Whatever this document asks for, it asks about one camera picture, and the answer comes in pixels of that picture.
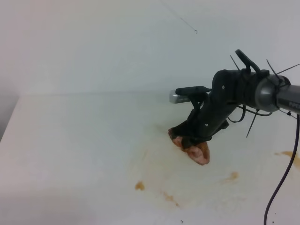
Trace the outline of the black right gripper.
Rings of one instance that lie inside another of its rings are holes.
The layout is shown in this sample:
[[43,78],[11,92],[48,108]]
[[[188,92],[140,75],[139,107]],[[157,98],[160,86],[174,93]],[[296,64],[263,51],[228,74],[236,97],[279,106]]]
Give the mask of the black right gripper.
[[255,103],[255,90],[259,82],[269,75],[268,70],[258,73],[246,69],[218,71],[213,77],[212,90],[203,107],[192,118],[170,128],[170,137],[183,137],[184,150],[191,147],[208,150],[206,141],[220,130],[237,106],[258,108]]

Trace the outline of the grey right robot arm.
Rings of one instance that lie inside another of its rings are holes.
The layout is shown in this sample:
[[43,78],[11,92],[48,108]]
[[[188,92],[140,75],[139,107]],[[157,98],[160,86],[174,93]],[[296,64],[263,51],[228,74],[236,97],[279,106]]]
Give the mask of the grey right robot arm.
[[172,139],[182,137],[183,146],[189,147],[207,142],[226,129],[227,118],[240,105],[269,113],[280,108],[299,113],[300,88],[268,70],[221,70],[214,75],[211,88],[177,88],[170,93],[170,102],[191,102],[194,106],[183,123],[169,130]]

